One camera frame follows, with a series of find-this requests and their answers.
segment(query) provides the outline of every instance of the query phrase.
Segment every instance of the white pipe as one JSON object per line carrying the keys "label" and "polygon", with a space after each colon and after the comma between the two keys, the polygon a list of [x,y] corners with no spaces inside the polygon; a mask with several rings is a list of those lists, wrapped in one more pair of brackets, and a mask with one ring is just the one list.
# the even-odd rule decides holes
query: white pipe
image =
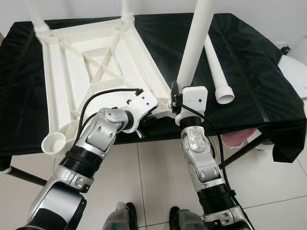
{"label": "white pipe", "polygon": [[212,45],[209,35],[205,40],[205,51],[215,85],[215,97],[219,104],[227,104],[235,98],[234,92],[228,86],[219,59]]}
{"label": "white pipe", "polygon": [[131,0],[121,0],[122,3],[122,20],[133,20],[133,10],[132,10],[132,5],[131,5]]}
{"label": "white pipe", "polygon": [[51,30],[49,26],[43,20],[43,17],[37,7],[36,0],[24,0],[25,6],[30,14],[31,21],[34,26],[35,34],[38,38],[49,36]]}
{"label": "white pipe", "polygon": [[177,84],[179,92],[190,86],[213,17],[213,0],[197,0],[189,36],[184,50]]}

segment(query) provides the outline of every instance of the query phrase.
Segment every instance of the robotic arm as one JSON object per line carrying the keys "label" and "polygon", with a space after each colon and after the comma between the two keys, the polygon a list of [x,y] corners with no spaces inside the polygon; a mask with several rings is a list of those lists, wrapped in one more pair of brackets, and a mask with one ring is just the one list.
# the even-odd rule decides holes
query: robotic arm
{"label": "robotic arm", "polygon": [[116,134],[136,131],[140,120],[157,105],[152,93],[142,92],[126,107],[100,109],[38,194],[28,224],[19,230],[75,230],[86,206],[81,193],[92,185]]}
{"label": "robotic arm", "polygon": [[[211,230],[252,230],[211,155],[201,118],[183,108],[203,114],[207,93],[205,87],[186,87],[182,94],[172,89],[171,103],[204,222]],[[75,230],[86,206],[81,193],[87,193],[92,185],[116,134],[137,131],[140,120],[157,105],[150,92],[142,92],[126,107],[99,110],[33,202],[28,224],[19,230]]]}
{"label": "robotic arm", "polygon": [[201,118],[182,107],[185,105],[204,114],[207,94],[203,86],[186,87],[179,94],[176,85],[173,85],[171,103],[173,111],[177,112],[175,122],[181,128],[181,148],[204,212],[204,222],[211,230],[252,230],[248,218],[234,198],[234,191],[227,186],[212,157]]}

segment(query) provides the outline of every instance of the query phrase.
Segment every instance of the tiled floor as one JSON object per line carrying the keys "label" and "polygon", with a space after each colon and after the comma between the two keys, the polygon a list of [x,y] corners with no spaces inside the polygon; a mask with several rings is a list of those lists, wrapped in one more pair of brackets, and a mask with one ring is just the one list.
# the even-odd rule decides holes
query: tiled floor
{"label": "tiled floor", "polygon": [[[227,157],[233,152],[225,149]],[[44,154],[16,156],[12,161],[45,179],[54,164]],[[292,164],[273,162],[272,151],[253,150],[227,166],[227,174],[257,230],[307,229],[307,149]],[[0,175],[0,188],[1,229],[16,229],[26,222],[41,187]],[[118,201],[136,205],[141,230],[167,230],[173,205],[202,214],[180,140],[114,146],[85,196],[88,205],[79,230],[100,230]]]}

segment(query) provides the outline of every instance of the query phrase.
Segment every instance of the wire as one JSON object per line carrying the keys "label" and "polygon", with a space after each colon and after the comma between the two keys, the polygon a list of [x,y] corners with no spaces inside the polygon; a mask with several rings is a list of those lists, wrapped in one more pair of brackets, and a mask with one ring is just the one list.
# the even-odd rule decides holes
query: wire
{"label": "wire", "polygon": [[106,93],[111,93],[111,92],[131,92],[131,91],[135,91],[135,92],[142,92],[142,89],[113,89],[113,90],[106,90],[106,91],[102,91],[102,92],[98,92],[98,93],[95,93],[93,96],[91,96],[84,104],[83,108],[82,108],[82,111],[81,111],[81,115],[80,115],[80,120],[79,120],[79,125],[78,125],[78,131],[77,131],[77,136],[76,136],[76,140],[73,144],[73,146],[76,145],[78,139],[80,138],[80,135],[84,129],[84,127],[82,128],[83,126],[83,118],[84,118],[84,114],[85,114],[85,110],[88,106],[88,104],[91,102],[92,99],[94,99],[95,97],[98,97],[100,95],[103,95],[103,94],[106,94]]}
{"label": "wire", "polygon": [[210,147],[211,147],[211,150],[212,150],[212,157],[215,159],[215,151],[214,151],[213,144],[211,143],[210,140],[209,140],[209,143],[210,143]]}
{"label": "wire", "polygon": [[82,131],[84,130],[86,124],[87,124],[96,114],[97,114],[97,113],[94,113],[94,114],[90,115],[90,116],[85,120],[85,122],[83,123],[83,125],[82,125],[82,127],[81,127],[81,133],[82,133]]}
{"label": "wire", "polygon": [[[212,121],[210,121],[208,118],[206,118],[204,115],[202,115],[201,113],[197,112],[196,110],[194,109],[191,109],[190,107],[187,107],[186,105],[182,104],[181,105],[182,108],[185,108],[186,110],[189,110],[190,112],[194,113],[195,115],[201,117],[202,119],[204,119],[205,121],[207,121],[211,127],[214,129],[214,132],[216,133],[217,135],[217,138],[219,140],[219,147],[220,147],[220,154],[221,154],[221,165],[222,165],[222,172],[223,172],[223,176],[224,176],[224,179],[225,179],[225,183],[226,183],[226,186],[231,190],[231,187],[230,187],[230,184],[229,184],[229,181],[228,181],[228,178],[227,178],[227,174],[226,174],[226,168],[225,168],[225,165],[224,165],[224,151],[223,151],[223,144],[222,144],[222,139],[221,139],[221,136],[216,128],[216,126],[212,123]],[[254,226],[252,225],[251,221],[249,220],[247,214],[245,213],[243,207],[239,204],[238,200],[236,199],[235,195],[232,194],[232,198],[234,200],[234,202],[236,203],[236,205],[240,206],[245,218],[247,219],[247,221],[250,223],[250,225],[252,226],[253,229]]]}

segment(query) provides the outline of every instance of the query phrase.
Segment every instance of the black tablecloth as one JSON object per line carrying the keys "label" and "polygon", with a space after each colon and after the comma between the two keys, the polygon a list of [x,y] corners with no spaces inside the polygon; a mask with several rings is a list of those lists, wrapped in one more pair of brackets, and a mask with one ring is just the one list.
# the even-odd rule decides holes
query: black tablecloth
{"label": "black tablecloth", "polygon": [[[135,27],[167,84],[176,80],[192,20],[191,13],[135,16]],[[115,18],[51,20],[51,29]],[[232,14],[216,14],[209,31],[224,74],[236,98],[220,105],[203,51],[193,85],[208,91],[206,116],[220,133],[258,129],[275,143],[275,161],[292,162],[303,149],[306,118],[303,103],[278,68],[280,50]],[[41,152],[48,133],[42,47],[30,22],[14,23],[0,47],[0,155]],[[148,140],[180,138],[171,118],[148,120]],[[214,133],[207,129],[209,135]],[[139,141],[118,135],[116,143]]]}

